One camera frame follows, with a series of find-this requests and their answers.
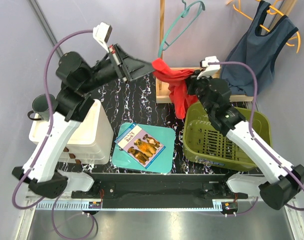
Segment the red tank top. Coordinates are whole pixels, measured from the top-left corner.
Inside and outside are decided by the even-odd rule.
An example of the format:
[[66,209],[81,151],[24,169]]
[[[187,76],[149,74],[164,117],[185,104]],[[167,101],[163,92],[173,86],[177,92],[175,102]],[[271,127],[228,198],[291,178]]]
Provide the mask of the red tank top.
[[193,69],[171,69],[161,58],[152,62],[155,69],[153,75],[158,80],[168,83],[169,98],[174,104],[176,118],[183,120],[190,105],[198,101],[195,95],[188,94],[185,80],[193,73]]

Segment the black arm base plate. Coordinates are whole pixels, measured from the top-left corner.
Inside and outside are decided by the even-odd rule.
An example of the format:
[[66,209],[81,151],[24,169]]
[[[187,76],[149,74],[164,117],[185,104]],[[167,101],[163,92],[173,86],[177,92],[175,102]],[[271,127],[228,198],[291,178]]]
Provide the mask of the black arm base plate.
[[121,210],[200,210],[213,208],[213,200],[247,199],[234,194],[222,174],[94,173],[89,192],[74,191],[74,199],[103,198],[103,208]]

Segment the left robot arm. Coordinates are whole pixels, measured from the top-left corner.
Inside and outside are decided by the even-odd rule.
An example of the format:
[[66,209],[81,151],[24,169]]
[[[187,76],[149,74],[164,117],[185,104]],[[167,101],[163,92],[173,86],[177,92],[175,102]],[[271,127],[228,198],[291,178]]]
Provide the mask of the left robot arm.
[[96,197],[100,186],[90,174],[56,170],[60,155],[94,104],[93,90],[113,80],[133,81],[153,71],[151,63],[130,56],[118,44],[110,45],[93,67],[77,52],[63,55],[56,70],[62,85],[54,109],[49,110],[49,129],[28,162],[14,167],[12,175],[43,198],[54,199],[66,191]]

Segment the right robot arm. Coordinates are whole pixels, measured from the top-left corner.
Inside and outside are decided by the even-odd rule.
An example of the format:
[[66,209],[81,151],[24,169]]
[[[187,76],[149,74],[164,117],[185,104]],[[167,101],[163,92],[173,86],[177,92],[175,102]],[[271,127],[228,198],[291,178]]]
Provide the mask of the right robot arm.
[[304,166],[285,160],[254,131],[252,121],[230,103],[225,80],[192,74],[186,82],[188,94],[197,97],[211,126],[239,146],[263,173],[263,177],[231,175],[218,187],[222,197],[235,193],[260,196],[269,207],[280,210],[304,192]]

